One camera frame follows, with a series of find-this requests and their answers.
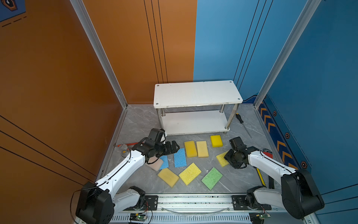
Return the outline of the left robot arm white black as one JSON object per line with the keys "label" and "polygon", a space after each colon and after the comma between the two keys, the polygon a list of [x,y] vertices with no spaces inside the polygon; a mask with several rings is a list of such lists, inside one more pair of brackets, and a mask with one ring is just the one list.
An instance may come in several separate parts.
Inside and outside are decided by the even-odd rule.
{"label": "left robot arm white black", "polygon": [[132,186],[124,193],[117,192],[129,177],[144,164],[150,165],[152,157],[175,154],[180,147],[176,141],[167,141],[164,129],[153,128],[148,137],[137,142],[129,154],[112,171],[95,183],[87,182],[79,192],[75,213],[71,218],[78,217],[87,224],[108,224],[115,212],[128,208],[152,208],[145,200],[145,191]]}

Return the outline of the pale yellow orange sponge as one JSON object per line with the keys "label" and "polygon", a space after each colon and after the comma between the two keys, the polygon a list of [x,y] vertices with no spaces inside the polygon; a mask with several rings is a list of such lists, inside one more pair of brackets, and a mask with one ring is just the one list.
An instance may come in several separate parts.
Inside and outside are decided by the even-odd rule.
{"label": "pale yellow orange sponge", "polygon": [[197,153],[199,158],[209,157],[208,146],[206,141],[197,141]]}

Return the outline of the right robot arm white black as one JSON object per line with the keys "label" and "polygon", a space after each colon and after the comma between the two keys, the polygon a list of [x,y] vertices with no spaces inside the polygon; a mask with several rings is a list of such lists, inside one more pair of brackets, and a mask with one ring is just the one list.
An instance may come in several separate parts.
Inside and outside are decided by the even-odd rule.
{"label": "right robot arm white black", "polygon": [[241,137],[235,137],[229,143],[231,149],[224,158],[233,168],[252,166],[266,173],[281,186],[280,190],[265,186],[253,187],[247,190],[240,204],[252,210],[261,209],[264,205],[284,208],[296,219],[303,219],[325,207],[310,172],[288,167],[256,147],[247,147]]}

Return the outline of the yellow green textured sponge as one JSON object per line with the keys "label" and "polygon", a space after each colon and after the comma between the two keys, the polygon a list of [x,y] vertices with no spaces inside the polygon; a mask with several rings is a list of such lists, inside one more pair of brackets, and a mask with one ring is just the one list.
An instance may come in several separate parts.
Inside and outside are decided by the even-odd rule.
{"label": "yellow green textured sponge", "polygon": [[216,159],[218,160],[219,164],[221,165],[221,167],[225,167],[229,164],[229,162],[225,159],[225,155],[228,153],[227,152],[224,152],[224,153],[221,153],[219,155],[216,156]]}

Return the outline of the yellow foam sponge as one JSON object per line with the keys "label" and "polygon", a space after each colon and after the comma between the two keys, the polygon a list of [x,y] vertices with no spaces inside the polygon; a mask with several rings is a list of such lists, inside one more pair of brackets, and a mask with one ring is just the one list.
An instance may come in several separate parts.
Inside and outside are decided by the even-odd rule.
{"label": "yellow foam sponge", "polygon": [[194,141],[186,141],[184,142],[184,145],[185,145],[186,156],[188,158],[196,157],[198,155],[196,144]]}

